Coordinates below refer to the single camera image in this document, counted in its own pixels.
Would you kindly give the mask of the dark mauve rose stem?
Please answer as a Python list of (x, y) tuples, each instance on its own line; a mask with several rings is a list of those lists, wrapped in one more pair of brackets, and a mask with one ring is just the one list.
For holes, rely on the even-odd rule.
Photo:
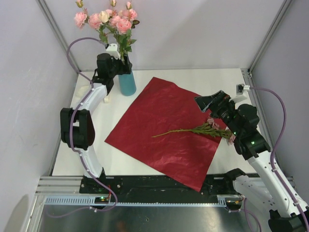
[(221, 129), (219, 124), (215, 122), (214, 118), (208, 117), (207, 121), (202, 125), (197, 126), (192, 129), (178, 129), (178, 130), (169, 130), (165, 133), (152, 136), (156, 138), (159, 136), (167, 135), (169, 133), (178, 133), (178, 132), (192, 132), (194, 134), (200, 135), (209, 135), (213, 138), (221, 137), (227, 140), (228, 144), (232, 145), (236, 139), (236, 133), (232, 132), (230, 129)]

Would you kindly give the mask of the pink rose stem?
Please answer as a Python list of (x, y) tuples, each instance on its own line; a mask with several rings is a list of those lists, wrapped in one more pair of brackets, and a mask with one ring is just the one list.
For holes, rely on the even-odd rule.
[(74, 23), (76, 25), (76, 27), (78, 27), (79, 29), (82, 29), (86, 24), (89, 25), (90, 28), (94, 29), (96, 32), (99, 33), (99, 38), (103, 43), (108, 44), (108, 33), (104, 32), (104, 30), (102, 32), (99, 32), (99, 18), (98, 18), (98, 14), (99, 13), (94, 13), (92, 15), (88, 14), (87, 9), (84, 7), (84, 3), (82, 0), (76, 0), (75, 1), (77, 7), (80, 9), (79, 12), (77, 12), (74, 16)]
[(131, 46), (135, 43), (135, 39), (132, 39), (132, 30), (138, 25), (140, 22), (137, 19), (138, 14), (133, 9), (133, 5), (131, 1), (126, 3), (126, 8), (123, 10), (125, 11), (125, 16), (122, 17), (120, 20), (120, 31), (125, 34), (125, 38), (123, 41), (124, 55), (128, 55), (128, 53), (132, 52)]
[(111, 9), (107, 9), (106, 12), (109, 14), (109, 21), (107, 22), (107, 29), (109, 30), (109, 34), (114, 37), (116, 42), (118, 43), (118, 49), (121, 56), (124, 55), (124, 45), (123, 41), (125, 38), (125, 34), (120, 31), (119, 25), (120, 20), (122, 19), (121, 16), (118, 15), (115, 7), (116, 7), (116, 1), (110, 0), (109, 4), (111, 6)]

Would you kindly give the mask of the dark red wrapping paper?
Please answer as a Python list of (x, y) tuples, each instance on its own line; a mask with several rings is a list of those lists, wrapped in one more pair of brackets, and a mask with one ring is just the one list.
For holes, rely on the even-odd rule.
[(108, 135), (106, 143), (185, 186), (200, 190), (219, 143), (227, 140), (192, 132), (152, 138), (206, 122), (211, 113), (201, 112), (194, 97), (196, 93), (173, 82), (152, 78)]

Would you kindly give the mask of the cream ribbon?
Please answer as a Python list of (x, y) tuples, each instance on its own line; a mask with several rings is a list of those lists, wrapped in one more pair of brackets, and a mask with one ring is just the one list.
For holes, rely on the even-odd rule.
[(83, 104), (91, 104), (96, 101), (101, 101), (108, 95), (107, 87), (101, 84), (91, 86), (81, 86), (77, 88), (74, 96), (81, 99)]

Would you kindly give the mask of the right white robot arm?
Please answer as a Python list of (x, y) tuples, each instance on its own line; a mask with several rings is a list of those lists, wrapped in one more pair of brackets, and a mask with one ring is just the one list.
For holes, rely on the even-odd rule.
[(298, 195), (274, 159), (273, 149), (257, 129), (259, 117), (256, 107), (236, 103), (242, 96), (231, 98), (223, 91), (210, 96), (195, 97), (202, 112), (221, 119), (235, 135), (234, 147), (238, 154), (254, 168), (266, 187), (263, 191), (250, 183), (241, 170), (228, 172), (223, 181), (228, 194), (238, 192), (245, 196), (262, 213), (269, 214), (268, 225), (273, 232), (307, 232), (309, 230), (309, 205)]

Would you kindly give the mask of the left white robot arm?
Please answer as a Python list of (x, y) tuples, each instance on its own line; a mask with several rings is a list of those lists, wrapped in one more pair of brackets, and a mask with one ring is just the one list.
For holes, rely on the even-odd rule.
[(86, 93), (75, 107), (63, 108), (60, 111), (61, 140), (73, 152), (78, 153), (85, 176), (92, 178), (89, 186), (96, 193), (102, 193), (107, 187), (107, 182), (100, 177), (103, 167), (93, 146), (95, 129), (91, 115), (99, 103), (109, 95), (114, 85), (113, 79), (118, 75), (130, 74), (131, 71), (132, 63), (127, 54), (123, 60), (116, 59), (108, 53), (99, 54), (97, 68)]

